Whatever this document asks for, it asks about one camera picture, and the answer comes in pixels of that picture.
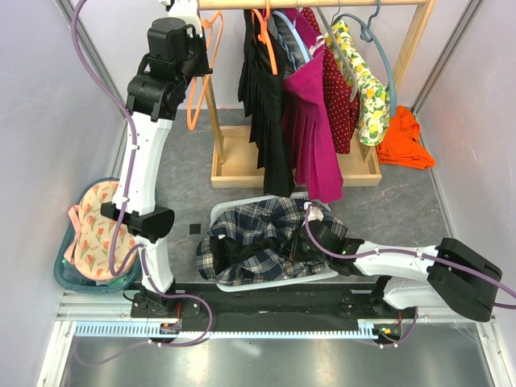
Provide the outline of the navy plaid skirt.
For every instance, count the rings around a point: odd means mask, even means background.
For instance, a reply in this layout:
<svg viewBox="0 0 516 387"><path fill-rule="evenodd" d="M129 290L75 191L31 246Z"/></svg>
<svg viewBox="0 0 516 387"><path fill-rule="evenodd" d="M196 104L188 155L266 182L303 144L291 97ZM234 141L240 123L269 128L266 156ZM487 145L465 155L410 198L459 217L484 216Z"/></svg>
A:
<svg viewBox="0 0 516 387"><path fill-rule="evenodd" d="M233 206L218 216L197 246L199 274L220 285L254 285L313 276L330 257L305 228L301 198L273 197Z"/></svg>

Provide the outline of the magenta pleated skirt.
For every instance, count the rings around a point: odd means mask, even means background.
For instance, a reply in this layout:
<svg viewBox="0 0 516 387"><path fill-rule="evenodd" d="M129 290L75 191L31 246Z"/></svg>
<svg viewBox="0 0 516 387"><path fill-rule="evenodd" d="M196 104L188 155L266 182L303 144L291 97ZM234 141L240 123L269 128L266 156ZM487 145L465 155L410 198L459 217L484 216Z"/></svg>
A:
<svg viewBox="0 0 516 387"><path fill-rule="evenodd" d="M343 196L343 177L323 97L323 42L299 10L275 10L272 20L293 72L281 83L279 145L286 152L287 169L264 183L264 193L288 197L297 184L307 188L311 199L337 201Z"/></svg>

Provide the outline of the black pleated skirt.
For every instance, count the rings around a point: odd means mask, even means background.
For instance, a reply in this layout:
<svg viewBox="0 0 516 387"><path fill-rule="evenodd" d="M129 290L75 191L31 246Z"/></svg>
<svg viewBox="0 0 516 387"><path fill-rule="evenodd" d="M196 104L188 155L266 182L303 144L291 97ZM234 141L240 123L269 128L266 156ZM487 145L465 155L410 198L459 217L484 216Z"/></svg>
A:
<svg viewBox="0 0 516 387"><path fill-rule="evenodd" d="M249 141L258 149L256 167L264 169L264 193L288 197L293 192L294 182L281 128L287 55L277 39L270 36L277 64L277 73L273 73L268 48L258 38L260 22L256 13L245 10L243 19L245 35L238 99L243 103L244 115L252 118Z"/></svg>

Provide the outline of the orange hanger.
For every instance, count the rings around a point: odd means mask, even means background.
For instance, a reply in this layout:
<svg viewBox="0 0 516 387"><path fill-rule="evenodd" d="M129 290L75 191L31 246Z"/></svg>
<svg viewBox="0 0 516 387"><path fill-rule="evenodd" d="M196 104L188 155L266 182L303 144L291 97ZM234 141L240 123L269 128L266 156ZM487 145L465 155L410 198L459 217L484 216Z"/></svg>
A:
<svg viewBox="0 0 516 387"><path fill-rule="evenodd" d="M224 16L221 10L217 10L210 19L201 20L202 27L204 27L208 36L206 38L207 53L210 54L209 66L212 69L218 55L218 49L220 41L223 35L224 29ZM194 97L196 96L196 88L198 84L198 77L194 77L191 82L191 91L186 104L186 125L190 131L193 131L197 126L198 118L201 113L202 103L206 97L206 91L208 87L208 81L211 80L211 75L205 75L202 77L202 88L200 91L197 105L194 106Z"/></svg>
<svg viewBox="0 0 516 387"><path fill-rule="evenodd" d="M268 34L268 20L271 15L271 3L269 0L265 1L265 12L257 9L251 9L251 21L255 24L258 21L260 24L260 32L257 35L257 39L267 48L268 58L270 60L271 72L273 75L278 74L277 62L275 53L273 51L273 45Z"/></svg>

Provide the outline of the light blue hanger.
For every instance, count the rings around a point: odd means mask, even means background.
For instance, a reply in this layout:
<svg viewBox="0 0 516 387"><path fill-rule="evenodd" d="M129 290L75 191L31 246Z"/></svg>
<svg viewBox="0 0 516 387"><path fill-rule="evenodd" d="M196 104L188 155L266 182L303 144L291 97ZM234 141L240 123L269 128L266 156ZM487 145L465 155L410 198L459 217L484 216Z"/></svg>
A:
<svg viewBox="0 0 516 387"><path fill-rule="evenodd" d="M285 50L293 68L300 69L311 61L315 52L323 46L323 36L318 35L315 44L308 48L299 35L295 23L291 22L284 12L274 10L272 16L277 28L278 42Z"/></svg>

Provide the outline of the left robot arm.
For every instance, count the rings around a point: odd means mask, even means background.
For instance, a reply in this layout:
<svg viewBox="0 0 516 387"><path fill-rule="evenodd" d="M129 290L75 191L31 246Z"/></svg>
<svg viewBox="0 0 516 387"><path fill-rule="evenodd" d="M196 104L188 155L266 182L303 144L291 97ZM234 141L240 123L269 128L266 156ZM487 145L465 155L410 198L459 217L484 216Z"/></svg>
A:
<svg viewBox="0 0 516 387"><path fill-rule="evenodd" d="M175 214L156 204L160 158L190 82L211 74L212 69L198 17L157 19L147 39L148 53L127 86L122 106L129 124L122 175L112 201L102 204L101 214L116 222L109 247L111 275L119 276L126 266L115 263L119 232L125 227L135 238L131 250L139 255L144 288L164 296L174 282L166 238Z"/></svg>

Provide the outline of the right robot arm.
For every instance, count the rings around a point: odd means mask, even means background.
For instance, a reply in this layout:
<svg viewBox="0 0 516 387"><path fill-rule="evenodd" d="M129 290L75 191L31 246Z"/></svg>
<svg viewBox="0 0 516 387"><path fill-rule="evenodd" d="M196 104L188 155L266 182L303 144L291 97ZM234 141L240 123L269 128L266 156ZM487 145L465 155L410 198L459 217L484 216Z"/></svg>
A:
<svg viewBox="0 0 516 387"><path fill-rule="evenodd" d="M375 296L394 310L447 307L477 322L490 320L502 271L464 243L400 248L339 237L323 221L302 223L303 251L342 276L377 277Z"/></svg>

